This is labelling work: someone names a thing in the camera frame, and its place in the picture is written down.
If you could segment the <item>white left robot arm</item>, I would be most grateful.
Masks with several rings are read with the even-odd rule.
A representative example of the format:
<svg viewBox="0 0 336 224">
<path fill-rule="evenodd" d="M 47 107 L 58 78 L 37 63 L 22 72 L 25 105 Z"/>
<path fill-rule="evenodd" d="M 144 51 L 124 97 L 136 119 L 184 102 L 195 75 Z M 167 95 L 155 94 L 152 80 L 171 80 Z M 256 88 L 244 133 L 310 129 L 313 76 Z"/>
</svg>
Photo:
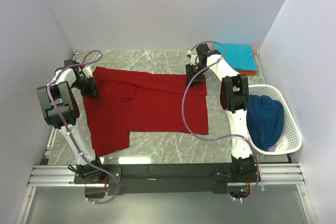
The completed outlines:
<svg viewBox="0 0 336 224">
<path fill-rule="evenodd" d="M 92 69 L 74 60 L 64 61 L 64 67 L 55 71 L 52 84 L 37 88 L 37 97 L 44 120 L 66 138 L 75 154 L 77 165 L 68 169 L 86 182 L 99 183 L 105 170 L 80 128 L 80 111 L 72 88 L 78 89 L 83 98 L 100 99 Z"/>
</svg>

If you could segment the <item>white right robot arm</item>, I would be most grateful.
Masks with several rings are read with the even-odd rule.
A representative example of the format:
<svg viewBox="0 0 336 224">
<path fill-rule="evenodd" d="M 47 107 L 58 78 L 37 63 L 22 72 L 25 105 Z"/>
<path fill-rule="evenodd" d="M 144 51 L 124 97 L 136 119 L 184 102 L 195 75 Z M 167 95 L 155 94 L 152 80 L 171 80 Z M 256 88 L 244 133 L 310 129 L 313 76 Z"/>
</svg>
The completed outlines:
<svg viewBox="0 0 336 224">
<path fill-rule="evenodd" d="M 208 41 L 201 42 L 194 46 L 197 56 L 195 63 L 185 66 L 186 70 L 186 89 L 182 98 L 182 119 L 187 130 L 200 140 L 204 138 L 197 136 L 187 124 L 184 105 L 190 87 L 204 81 L 203 73 L 211 70 L 221 81 L 220 105 L 226 112 L 229 119 L 230 134 L 217 138 L 207 138 L 206 141 L 216 141 L 230 138 L 232 141 L 232 167 L 230 175 L 235 181 L 243 181 L 249 174 L 256 171 L 255 152 L 249 140 L 249 133 L 246 123 L 247 107 L 249 103 L 248 78 L 245 74 L 240 74 L 234 70 L 224 59 L 226 48 L 223 44 L 217 43 L 222 47 L 223 52 L 211 50 Z"/>
</svg>

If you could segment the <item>red t shirt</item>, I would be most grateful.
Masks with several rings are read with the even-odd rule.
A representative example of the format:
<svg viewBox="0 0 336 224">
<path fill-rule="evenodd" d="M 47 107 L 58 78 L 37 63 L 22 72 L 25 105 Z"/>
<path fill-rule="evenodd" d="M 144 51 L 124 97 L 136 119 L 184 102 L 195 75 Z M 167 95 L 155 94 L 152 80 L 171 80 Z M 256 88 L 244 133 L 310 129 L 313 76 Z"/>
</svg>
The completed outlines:
<svg viewBox="0 0 336 224">
<path fill-rule="evenodd" d="M 84 98 L 83 104 L 98 156 L 128 148 L 131 132 L 189 132 L 181 111 L 185 75 L 96 67 L 93 76 L 101 99 Z M 203 81 L 186 96 L 185 117 L 195 134 L 209 132 L 206 95 Z"/>
</svg>

